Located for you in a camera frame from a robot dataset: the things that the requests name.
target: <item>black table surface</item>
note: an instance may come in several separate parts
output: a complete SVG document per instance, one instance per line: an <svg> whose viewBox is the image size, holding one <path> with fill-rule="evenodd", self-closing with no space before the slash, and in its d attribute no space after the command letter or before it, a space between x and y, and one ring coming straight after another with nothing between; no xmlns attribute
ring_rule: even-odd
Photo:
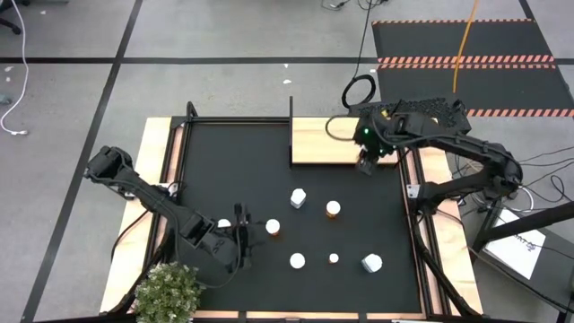
<svg viewBox="0 0 574 323"><path fill-rule="evenodd" d="M253 221L277 219L278 237L257 226L252 267L221 289L207 290L200 310L420 313L413 246L398 169L379 167L367 177L352 165L289 164L286 124L194 124L184 160L181 203L214 219L234 222L233 204L245 203ZM291 192L303 188L301 209ZM326 203L342 211L326 217ZM299 252L306 265L291 268ZM329 265L330 253L340 260ZM361 259L380 255L383 267L367 273ZM228 274L201 251L180 255L208 284Z"/></svg>

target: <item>green plant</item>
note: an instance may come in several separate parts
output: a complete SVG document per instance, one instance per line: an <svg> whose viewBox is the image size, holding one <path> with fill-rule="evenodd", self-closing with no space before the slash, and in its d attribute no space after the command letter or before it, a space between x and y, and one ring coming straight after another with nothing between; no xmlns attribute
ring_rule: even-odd
<svg viewBox="0 0 574 323"><path fill-rule="evenodd" d="M187 323L199 306L203 287L196 283L197 268L178 263L159 264L135 289L139 323Z"/></svg>

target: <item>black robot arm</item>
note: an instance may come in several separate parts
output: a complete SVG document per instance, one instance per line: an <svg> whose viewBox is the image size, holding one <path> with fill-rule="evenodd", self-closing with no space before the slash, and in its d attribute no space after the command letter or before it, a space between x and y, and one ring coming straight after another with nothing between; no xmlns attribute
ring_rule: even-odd
<svg viewBox="0 0 574 323"><path fill-rule="evenodd" d="M89 162L84 177L116 191L132 193L145 209L164 215L175 229L176 240L193 249L201 249L230 272L237 265L239 249L229 234L217 228L217 222L184 206L176 205L166 188L152 186L134 171L131 157L117 147L101 148Z"/></svg>
<svg viewBox="0 0 574 323"><path fill-rule="evenodd" d="M359 119L353 140L361 146L357 167L370 174L377 160L397 148L436 147L483 165L478 173L437 184L425 182L407 189L419 209L435 213L439 204L453 196L486 190L495 196L515 192L522 183L522 169L501 144L488 143L450 131L421 113L396 113L389 116L371 112Z"/></svg>

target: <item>wooden board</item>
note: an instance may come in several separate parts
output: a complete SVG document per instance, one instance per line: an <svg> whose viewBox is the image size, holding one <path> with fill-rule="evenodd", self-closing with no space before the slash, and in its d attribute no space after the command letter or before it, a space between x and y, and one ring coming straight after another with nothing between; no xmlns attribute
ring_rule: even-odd
<svg viewBox="0 0 574 323"><path fill-rule="evenodd" d="M357 162L360 147L353 141L337 141L325 131L329 118L293 118L293 163L350 163ZM341 138L352 138L358 118L336 118L329 124L329 132ZM396 153L378 160L379 164L396 163Z"/></svg>
<svg viewBox="0 0 574 323"><path fill-rule="evenodd" d="M340 136L351 135L355 128L356 119L344 118L336 120L342 122L334 128L336 133ZM305 162L323 162L323 163L355 163L356 153L358 147L353 146L340 146L340 144L351 144L337 142L329 137L318 139L321 135L317 132L320 128L325 127L326 118L295 118L293 120L293 147L295 146L295 137L299 137L300 160ZM168 133L170 130L170 118L150 118L146 123L143 134L142 145L137 158L135 166L136 171L140 173L143 179L151 183L159 182L160 172L165 154L166 143L168 142ZM315 138L306 140L303 137L306 131L308 135ZM179 128L176 131L176 137L173 142L172 156L170 158L168 182L173 181L175 178L175 170L177 168L177 160L179 154L179 145L181 142L182 131ZM311 149L310 143L317 145L317 149ZM333 154L335 161L319 161L321 159L329 158L329 154ZM344 154L354 154L354 157L345 157ZM446 155L441 150L427 148L421 150L422 167L426 180L441 183L450 180L450 170L448 168ZM414 167L412 159L407 157L409 172L414 174ZM456 202L445 201L439 209L454 216L459 216ZM133 201L126 204L124 219L122 221L123 228L127 227L144 209L139 205L139 202ZM140 221L133 230L131 230L125 238L120 241L116 249L116 255L112 262L112 267L109 272L108 285L104 293L104 299L101 305L101 310L109 310L113 308L124 296L127 290L131 287L134 280L139 276L144 262L144 254L147 246L147 240L150 234L151 216L146 216ZM443 269L451 283L457 290L465 297L468 304L475 310L482 312L482 305L476 288L474 280L474 271L470 262L466 248L465 233L460 224L454 222L446 216L437 214L433 217L435 229L437 233L437 240L439 243L439 251ZM165 222L160 222L158 230L158 240L163 234ZM440 311L439 297L437 293L436 280L428 271L431 288L431 298L433 309L436 312ZM227 318L235 319L239 316L237 311L217 311L217 310L199 310L196 312L196 318ZM255 312L247 313L248 318L306 318L306 319L356 319L357 313L297 313L297 312ZM423 319L422 314L416 313L368 313L369 319Z"/></svg>

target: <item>white cube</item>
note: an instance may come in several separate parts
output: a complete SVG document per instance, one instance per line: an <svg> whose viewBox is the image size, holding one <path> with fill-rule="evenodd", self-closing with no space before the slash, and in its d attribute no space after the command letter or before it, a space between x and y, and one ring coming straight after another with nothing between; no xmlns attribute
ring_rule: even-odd
<svg viewBox="0 0 574 323"><path fill-rule="evenodd" d="M365 270L370 273L378 272L378 270L383 266L383 259L375 254L366 256L361 262L362 266L365 267Z"/></svg>
<svg viewBox="0 0 574 323"><path fill-rule="evenodd" d="M291 194L291 205L293 205L294 208L300 208L303 203L305 203L306 196L307 194L305 194L303 188L295 189L293 194Z"/></svg>

